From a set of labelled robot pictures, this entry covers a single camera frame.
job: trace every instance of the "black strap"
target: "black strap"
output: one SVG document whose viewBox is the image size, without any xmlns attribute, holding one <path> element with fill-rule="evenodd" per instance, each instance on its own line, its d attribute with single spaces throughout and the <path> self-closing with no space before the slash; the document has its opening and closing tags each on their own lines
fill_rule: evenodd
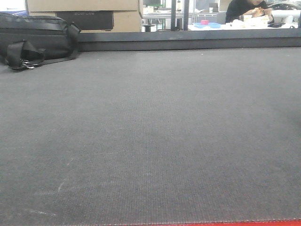
<svg viewBox="0 0 301 226">
<path fill-rule="evenodd" d="M 20 41 L 8 46 L 6 63 L 14 70 L 24 70 L 41 66 L 44 61 L 44 49 L 36 49 L 28 41 Z"/>
<path fill-rule="evenodd" d="M 11 69 L 21 71 L 24 69 L 39 67 L 41 65 L 75 59 L 79 52 L 77 37 L 80 33 L 80 29 L 75 24 L 71 24 L 68 32 L 73 46 L 73 52 L 68 57 L 45 60 L 45 49 L 36 49 L 30 42 L 23 40 L 8 46 L 6 57 L 7 65 Z"/>
</svg>

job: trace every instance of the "cardboard box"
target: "cardboard box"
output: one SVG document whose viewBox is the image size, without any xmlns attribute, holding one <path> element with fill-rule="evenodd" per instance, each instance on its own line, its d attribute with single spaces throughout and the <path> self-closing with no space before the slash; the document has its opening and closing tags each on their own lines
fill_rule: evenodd
<svg viewBox="0 0 301 226">
<path fill-rule="evenodd" d="M 142 30 L 143 0 L 27 0 L 27 5 L 32 16 L 78 21 L 83 33 Z"/>
<path fill-rule="evenodd" d="M 31 16 L 57 16 L 58 12 L 30 12 Z M 138 11 L 113 11 L 113 28 L 111 30 L 85 30 L 82 33 L 99 32 L 141 32 L 142 18 Z"/>
<path fill-rule="evenodd" d="M 30 12 L 56 11 L 139 11 L 143 0 L 27 0 Z"/>
</svg>

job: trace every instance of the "metal frame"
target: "metal frame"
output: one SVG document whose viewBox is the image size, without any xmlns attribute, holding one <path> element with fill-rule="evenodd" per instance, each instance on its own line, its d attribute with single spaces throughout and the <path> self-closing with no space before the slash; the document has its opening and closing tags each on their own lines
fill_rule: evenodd
<svg viewBox="0 0 301 226">
<path fill-rule="evenodd" d="M 80 51 L 301 47 L 301 29 L 81 33 Z"/>
</svg>

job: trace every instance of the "metal clip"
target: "metal clip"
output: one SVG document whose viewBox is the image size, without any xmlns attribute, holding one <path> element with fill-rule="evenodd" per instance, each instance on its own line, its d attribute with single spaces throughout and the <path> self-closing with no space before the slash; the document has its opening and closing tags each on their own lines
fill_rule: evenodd
<svg viewBox="0 0 301 226">
<path fill-rule="evenodd" d="M 27 61 L 27 60 L 24 60 L 24 61 L 22 62 L 22 65 L 25 66 L 25 67 L 28 68 L 28 69 L 34 68 L 34 65 L 33 65 L 32 63 L 30 63 L 29 61 Z"/>
<path fill-rule="evenodd" d="M 28 69 L 33 69 L 35 67 L 41 66 L 41 63 L 40 64 L 33 64 L 33 63 L 30 63 L 28 60 L 23 60 L 22 65 L 25 66 Z"/>
</svg>

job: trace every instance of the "gray felt surface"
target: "gray felt surface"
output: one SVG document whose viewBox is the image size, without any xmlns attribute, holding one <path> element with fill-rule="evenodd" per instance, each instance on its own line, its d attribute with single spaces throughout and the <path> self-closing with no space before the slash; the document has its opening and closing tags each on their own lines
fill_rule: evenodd
<svg viewBox="0 0 301 226">
<path fill-rule="evenodd" d="M 300 53 L 0 65 L 0 225 L 300 219 Z"/>
</svg>

